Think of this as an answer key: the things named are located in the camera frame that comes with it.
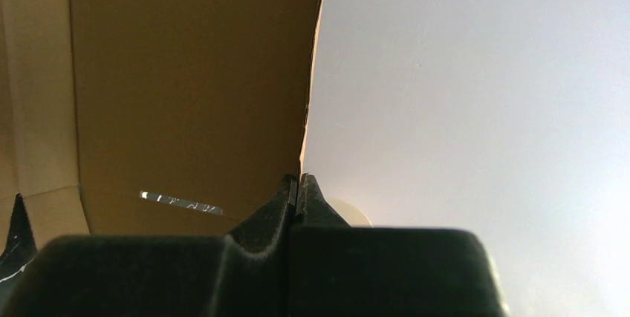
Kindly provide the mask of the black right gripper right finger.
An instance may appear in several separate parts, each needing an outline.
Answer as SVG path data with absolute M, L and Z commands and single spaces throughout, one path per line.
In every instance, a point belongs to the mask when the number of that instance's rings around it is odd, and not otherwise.
M 471 232 L 350 226 L 304 174 L 290 229 L 292 316 L 507 316 Z

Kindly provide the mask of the brown cardboard box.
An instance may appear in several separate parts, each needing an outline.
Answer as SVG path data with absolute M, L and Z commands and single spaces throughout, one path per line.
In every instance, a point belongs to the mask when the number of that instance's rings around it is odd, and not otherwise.
M 301 170 L 322 0 L 1 0 L 1 238 L 215 235 Z

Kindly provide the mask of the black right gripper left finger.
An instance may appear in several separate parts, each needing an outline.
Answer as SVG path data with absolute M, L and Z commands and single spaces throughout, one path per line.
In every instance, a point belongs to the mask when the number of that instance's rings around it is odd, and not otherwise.
M 286 316 L 298 181 L 225 235 L 57 238 L 28 264 L 3 316 Z

